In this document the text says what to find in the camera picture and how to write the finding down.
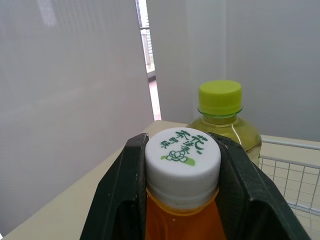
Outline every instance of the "white bottle cap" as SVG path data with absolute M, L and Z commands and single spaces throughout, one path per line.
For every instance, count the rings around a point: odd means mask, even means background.
M 186 127 L 161 131 L 145 147 L 147 188 L 167 206 L 201 207 L 217 190 L 220 161 L 218 144 L 204 132 Z

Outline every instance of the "white wire basket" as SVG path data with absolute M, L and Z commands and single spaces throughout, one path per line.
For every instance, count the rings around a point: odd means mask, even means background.
M 320 151 L 319 146 L 263 139 L 263 143 Z M 312 240 L 320 240 L 320 166 L 261 155 L 260 169 L 275 183 Z

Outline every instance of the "bottle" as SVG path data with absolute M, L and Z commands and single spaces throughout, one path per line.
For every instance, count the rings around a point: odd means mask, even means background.
M 146 240 L 225 240 L 216 206 L 221 153 L 196 129 L 159 132 L 145 147 Z
M 188 124 L 197 129 L 228 137 L 241 144 L 250 160 L 259 166 L 261 136 L 249 122 L 238 117 L 241 112 L 242 88 L 230 80 L 209 81 L 199 88 L 201 117 Z

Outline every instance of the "beige surface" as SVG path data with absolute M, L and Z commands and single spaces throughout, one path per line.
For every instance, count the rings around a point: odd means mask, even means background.
M 153 136 L 162 130 L 183 127 L 184 125 L 167 121 L 155 121 L 144 132 Z M 318 142 L 272 136 L 263 136 L 263 138 L 320 146 Z M 121 150 L 119 149 L 112 154 L 95 169 L 49 202 L 27 221 L 9 233 L 4 240 L 78 240 L 97 185 Z M 316 150 L 264 143 L 261 154 L 285 160 L 320 165 L 320 151 Z

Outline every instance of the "bottle neck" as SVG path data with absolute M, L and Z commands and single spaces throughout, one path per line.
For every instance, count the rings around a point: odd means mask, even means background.
M 212 198 L 204 205 L 197 207 L 197 208 L 193 208 L 193 209 L 178 209 L 178 208 L 173 208 L 171 206 L 168 206 L 164 203 L 162 203 L 161 201 L 159 201 L 157 198 L 155 198 L 150 191 L 147 189 L 146 190 L 147 194 L 148 194 L 148 198 L 151 198 L 151 200 L 158 205 L 159 208 L 161 208 L 163 211 L 175 215 L 175 216 L 190 216 L 190 215 L 194 215 L 197 214 L 199 212 L 201 212 L 202 210 L 204 210 L 208 205 L 210 205 L 216 198 L 218 192 L 219 192 L 219 188 L 217 188 L 217 190 L 215 191 L 214 195 L 212 196 Z
M 228 117 L 215 117 L 210 115 L 202 115 L 202 120 L 208 124 L 226 125 L 231 124 L 237 120 L 237 114 Z

